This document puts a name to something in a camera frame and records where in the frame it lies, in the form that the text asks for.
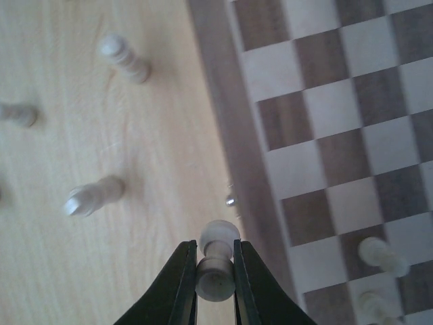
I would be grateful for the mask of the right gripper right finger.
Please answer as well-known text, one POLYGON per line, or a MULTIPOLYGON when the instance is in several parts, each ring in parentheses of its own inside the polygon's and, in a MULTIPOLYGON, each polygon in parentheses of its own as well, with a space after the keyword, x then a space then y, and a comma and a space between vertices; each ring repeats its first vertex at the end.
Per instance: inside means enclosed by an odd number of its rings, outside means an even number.
POLYGON ((248 241, 234 241, 235 323, 315 325, 285 293, 248 241))

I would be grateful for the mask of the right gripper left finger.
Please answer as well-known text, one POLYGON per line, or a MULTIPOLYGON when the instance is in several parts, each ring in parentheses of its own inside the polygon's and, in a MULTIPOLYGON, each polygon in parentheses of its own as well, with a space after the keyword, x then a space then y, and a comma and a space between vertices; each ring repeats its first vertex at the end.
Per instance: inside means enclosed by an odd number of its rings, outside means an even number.
POLYGON ((145 294, 116 324, 196 324, 196 269, 197 242, 181 242, 145 294))

